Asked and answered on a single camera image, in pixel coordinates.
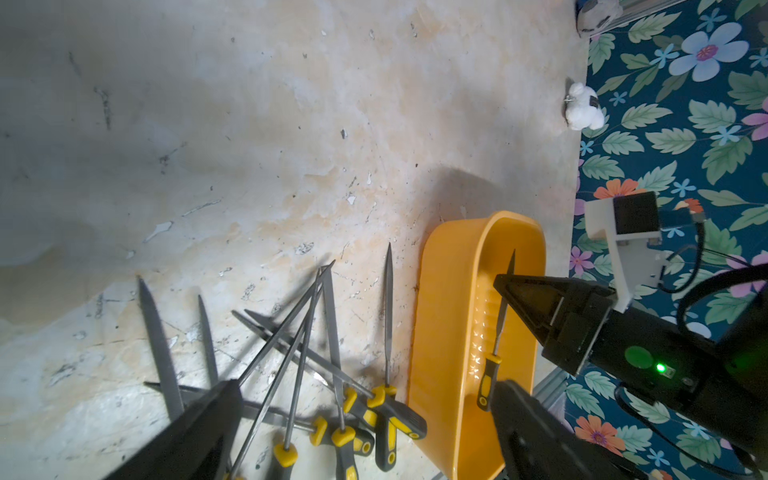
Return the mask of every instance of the black cable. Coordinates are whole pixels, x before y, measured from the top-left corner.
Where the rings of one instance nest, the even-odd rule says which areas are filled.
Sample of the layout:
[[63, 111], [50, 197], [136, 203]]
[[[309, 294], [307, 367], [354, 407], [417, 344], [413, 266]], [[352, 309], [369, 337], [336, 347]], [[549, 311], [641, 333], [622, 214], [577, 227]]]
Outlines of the black cable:
[[[668, 289], [664, 286], [664, 284], [661, 282], [662, 277], [664, 276], [664, 268], [661, 269], [661, 274], [659, 275], [659, 283], [658, 287], [659, 290], [666, 293], [679, 293], [691, 286], [693, 284], [694, 280], [696, 279], [696, 276], [699, 274], [699, 269], [701, 268], [701, 257], [704, 255], [704, 223], [703, 222], [697, 222], [696, 223], [696, 233], [699, 237], [698, 244], [696, 247], [696, 263], [694, 263], [694, 269], [690, 272], [690, 276], [688, 277], [688, 280], [686, 282], [679, 286], [676, 289]], [[686, 245], [682, 249], [678, 250], [680, 252], [685, 251], [689, 248], [689, 245]]]
[[[621, 390], [626, 390], [627, 384], [624, 382], [619, 383], [619, 385], [614, 389], [614, 398], [616, 399], [616, 403], [621, 407], [622, 410], [624, 410], [626, 413], [631, 415], [633, 418], [639, 420], [643, 423], [646, 427], [648, 427], [653, 433], [656, 435], [659, 435], [666, 443], [672, 445], [677, 451], [679, 451], [681, 454], [685, 455], [686, 457], [690, 458], [694, 462], [696, 462], [698, 465], [701, 465], [704, 469], [709, 470], [710, 472], [721, 475], [725, 478], [728, 478], [729, 480], [763, 480], [763, 475], [760, 473], [760, 470], [757, 468], [757, 465], [755, 464], [754, 460], [752, 460], [752, 457], [750, 457], [748, 454], [741, 455], [737, 454], [737, 458], [741, 461], [742, 465], [747, 467], [749, 470], [752, 471], [751, 475], [748, 474], [740, 474], [736, 472], [732, 472], [730, 470], [726, 470], [725, 468], [718, 467], [717, 465], [713, 465], [709, 462], [705, 462], [701, 460], [700, 458], [696, 458], [683, 450], [682, 448], [678, 447], [676, 444], [672, 443], [669, 438], [661, 433], [659, 429], [656, 428], [656, 426], [649, 422], [648, 419], [637, 413], [628, 403], [626, 400], [624, 400], [624, 397], [621, 396]], [[738, 447], [733, 445], [733, 450], [736, 452]]]
[[685, 324], [685, 313], [699, 300], [705, 296], [715, 293], [718, 290], [726, 289], [730, 286], [740, 285], [741, 283], [756, 282], [758, 280], [768, 280], [768, 263], [763, 265], [748, 266], [737, 270], [729, 270], [719, 273], [715, 276], [698, 283], [690, 292], [686, 293], [677, 304], [677, 329], [681, 335], [687, 338], [693, 338], [694, 334]]
[[[693, 245], [692, 243], [689, 243], [688, 245], [683, 245], [682, 247], [678, 248], [677, 251], [671, 253], [667, 257], [667, 262], [672, 260], [672, 257], [674, 257], [675, 255], [680, 255], [685, 250], [690, 250], [692, 248], [696, 248], [696, 245]], [[661, 273], [659, 273], [659, 283], [658, 283], [658, 286], [659, 286], [659, 288], [661, 289], [662, 292], [667, 292], [667, 289], [664, 288], [664, 273], [666, 271], [667, 271], [667, 268], [665, 266], [663, 266], [663, 267], [661, 267]]]
[[718, 252], [716, 250], [712, 250], [711, 248], [705, 248], [704, 251], [714, 253], [715, 255], [720, 255], [721, 257], [726, 257], [727, 259], [733, 260], [736, 263], [741, 263], [744, 266], [752, 266], [748, 262], [741, 260], [739, 257], [734, 257], [733, 255], [728, 255], [727, 253]]

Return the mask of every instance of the orange flower pattern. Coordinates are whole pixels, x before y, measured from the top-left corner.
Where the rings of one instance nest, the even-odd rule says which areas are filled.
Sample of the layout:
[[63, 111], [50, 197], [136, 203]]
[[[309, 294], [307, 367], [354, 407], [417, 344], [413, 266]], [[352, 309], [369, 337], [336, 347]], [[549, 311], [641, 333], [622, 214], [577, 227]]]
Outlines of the orange flower pattern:
[[626, 179], [623, 183], [618, 178], [605, 182], [605, 187], [600, 187], [594, 192], [595, 198], [612, 198], [612, 197], [626, 197], [627, 195], [642, 194], [646, 190], [644, 188], [637, 188], [637, 181], [631, 178]]
[[621, 455], [621, 450], [626, 449], [624, 440], [616, 436], [618, 432], [613, 425], [608, 422], [603, 423], [600, 417], [590, 415], [589, 420], [580, 417], [576, 423], [578, 427], [574, 429], [574, 433], [578, 438], [605, 447], [616, 455]]

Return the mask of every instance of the green button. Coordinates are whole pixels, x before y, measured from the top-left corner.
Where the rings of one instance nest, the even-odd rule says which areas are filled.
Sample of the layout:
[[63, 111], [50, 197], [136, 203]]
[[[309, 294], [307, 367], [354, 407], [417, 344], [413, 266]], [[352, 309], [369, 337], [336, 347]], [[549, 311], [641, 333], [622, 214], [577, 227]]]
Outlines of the green button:
[[624, 351], [624, 358], [638, 369], [649, 369], [654, 365], [654, 356], [641, 346], [633, 345]]

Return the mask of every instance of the white flower pattern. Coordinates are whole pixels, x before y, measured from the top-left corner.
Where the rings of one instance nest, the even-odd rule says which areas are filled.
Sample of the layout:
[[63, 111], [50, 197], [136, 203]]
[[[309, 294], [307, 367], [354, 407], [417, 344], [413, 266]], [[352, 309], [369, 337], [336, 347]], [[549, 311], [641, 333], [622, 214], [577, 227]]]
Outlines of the white flower pattern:
[[707, 81], [720, 71], [720, 62], [732, 62], [742, 58], [750, 49], [744, 40], [731, 41], [741, 33], [741, 25], [731, 22], [721, 25], [707, 36], [697, 31], [683, 40], [682, 49], [689, 55], [677, 58], [670, 63], [670, 75], [682, 75], [691, 68], [694, 81]]

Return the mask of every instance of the paint chip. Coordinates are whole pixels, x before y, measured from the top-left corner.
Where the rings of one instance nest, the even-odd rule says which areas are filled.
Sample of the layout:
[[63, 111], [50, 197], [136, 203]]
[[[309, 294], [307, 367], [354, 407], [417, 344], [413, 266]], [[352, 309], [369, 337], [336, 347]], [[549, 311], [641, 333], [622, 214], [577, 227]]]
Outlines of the paint chip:
[[201, 209], [201, 208], [210, 207], [211, 205], [215, 205], [215, 204], [218, 204], [219, 202], [221, 202], [221, 199], [219, 199], [219, 200], [215, 200], [215, 201], [212, 201], [212, 202], [208, 202], [207, 204], [202, 204], [202, 205], [200, 205], [199, 207], [195, 207], [195, 208], [193, 208], [192, 210], [190, 210], [190, 211], [186, 212], [185, 214], [181, 214], [181, 216], [182, 216], [182, 217], [186, 217], [186, 216], [187, 216], [187, 215], [189, 215], [189, 214], [193, 214], [193, 213], [197, 212], [197, 211], [198, 211], [199, 209]]
[[256, 285], [253, 285], [252, 283], [248, 283], [248, 286], [245, 287], [243, 296], [240, 299], [245, 301], [250, 300], [250, 294], [253, 292], [253, 289], [255, 288], [256, 288]]
[[144, 239], [144, 243], [152, 240], [156, 235], [159, 233], [167, 232], [170, 230], [170, 228], [174, 225], [174, 222], [165, 222], [165, 223], [159, 223], [155, 228], [154, 232], [150, 234], [149, 237]]
[[314, 242], [302, 243], [298, 247], [294, 248], [293, 252], [296, 255], [306, 255], [310, 250], [312, 250], [312, 247], [314, 247], [314, 246], [315, 246]]
[[200, 339], [200, 324], [198, 323], [197, 325], [192, 327], [192, 330], [187, 332], [185, 335], [187, 336], [187, 341], [189, 343], [192, 343], [195, 340], [199, 340]]
[[56, 371], [56, 373], [51, 375], [51, 381], [48, 382], [48, 386], [52, 387], [57, 383], [59, 383], [61, 380], [71, 376], [76, 369], [77, 367], [74, 364], [65, 363], [64, 365], [61, 366], [59, 370]]

